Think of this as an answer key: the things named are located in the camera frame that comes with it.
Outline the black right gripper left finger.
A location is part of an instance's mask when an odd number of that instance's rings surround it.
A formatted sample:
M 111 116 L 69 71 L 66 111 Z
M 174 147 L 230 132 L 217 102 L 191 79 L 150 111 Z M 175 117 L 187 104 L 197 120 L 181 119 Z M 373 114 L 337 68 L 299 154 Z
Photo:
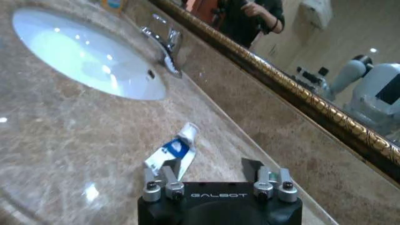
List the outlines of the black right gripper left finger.
M 185 183 L 178 180 L 173 168 L 170 166 L 163 166 L 162 173 L 167 179 L 165 192 L 155 181 L 153 170 L 150 168 L 145 169 L 143 199 L 146 202 L 159 201 L 162 193 L 165 193 L 165 195 L 175 201 L 179 201 L 185 196 Z

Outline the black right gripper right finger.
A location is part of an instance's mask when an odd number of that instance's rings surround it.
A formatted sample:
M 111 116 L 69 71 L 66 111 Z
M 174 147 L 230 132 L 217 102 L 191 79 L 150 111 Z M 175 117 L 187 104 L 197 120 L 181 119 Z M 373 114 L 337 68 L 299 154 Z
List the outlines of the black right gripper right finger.
M 243 173 L 249 182 L 254 183 L 254 195 L 263 201 L 278 196 L 285 203 L 298 201 L 298 189 L 289 168 L 274 173 L 261 161 L 242 158 Z

